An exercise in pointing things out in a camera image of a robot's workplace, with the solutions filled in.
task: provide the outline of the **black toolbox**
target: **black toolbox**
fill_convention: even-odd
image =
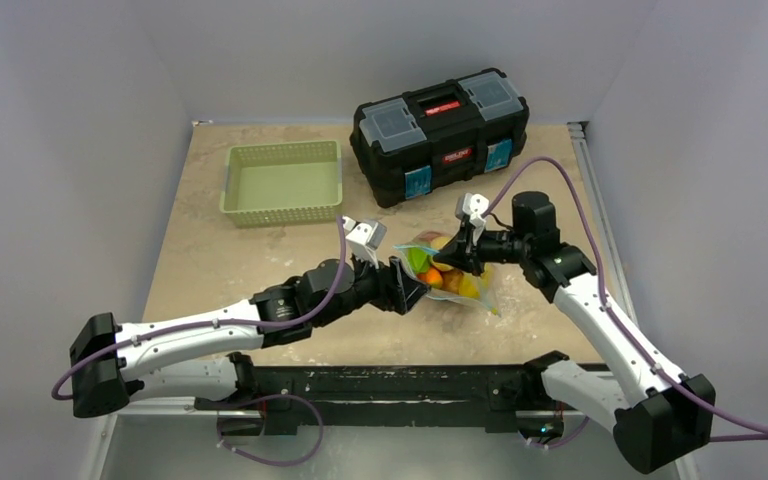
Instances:
[[[525,145],[528,105],[498,69],[357,108],[349,138],[382,208],[505,168]]]

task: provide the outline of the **light green basket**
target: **light green basket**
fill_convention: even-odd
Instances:
[[[219,209],[240,228],[332,221],[343,202],[336,140],[231,147]]]

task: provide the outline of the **beige tabletop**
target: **beige tabletop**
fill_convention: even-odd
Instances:
[[[242,230],[220,213],[219,192],[231,146],[338,140],[343,156],[343,213],[387,226],[378,249],[385,262],[396,253],[393,245],[410,241],[422,230],[455,232],[458,196],[469,191],[492,199],[513,171],[481,175],[382,209],[375,204],[348,144],[350,132],[349,126],[335,125],[195,127],[143,321],[214,310],[338,257],[334,223]],[[513,165],[535,155],[556,158],[586,202],[566,126],[529,126],[527,133],[525,150]],[[545,163],[532,166],[511,194],[524,190],[541,190],[550,196],[563,239],[592,259],[575,206],[557,171]],[[510,219],[510,194],[496,212],[503,221]],[[430,299],[423,299],[406,316],[365,306],[316,329],[310,339],[249,353],[255,365],[522,363],[551,350],[561,350],[579,362],[600,361],[572,322],[525,282],[519,267],[501,266],[496,289],[501,317]]]

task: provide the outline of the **transparent plastic bag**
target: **transparent plastic bag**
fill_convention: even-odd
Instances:
[[[450,239],[451,236],[444,233],[426,230],[409,243],[396,245],[396,249],[411,274],[431,285],[432,289],[426,297],[480,307],[498,316],[498,302],[493,288],[497,275],[493,265],[485,264],[485,271],[479,278],[432,262],[431,257],[438,252],[435,247],[442,248]]]

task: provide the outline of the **red logo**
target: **red logo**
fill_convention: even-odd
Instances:
[[[444,103],[443,105],[437,105],[436,107],[431,107],[425,111],[425,114],[430,117],[431,115],[437,115],[438,113],[443,113],[446,110],[451,110],[453,108],[458,108],[460,106],[461,106],[461,102],[455,100],[453,102]]]
[[[444,155],[443,163],[457,162],[458,160],[464,159],[470,155],[472,155],[472,147],[467,147],[467,148],[464,148],[463,150],[458,150],[457,152],[452,152],[447,155]]]

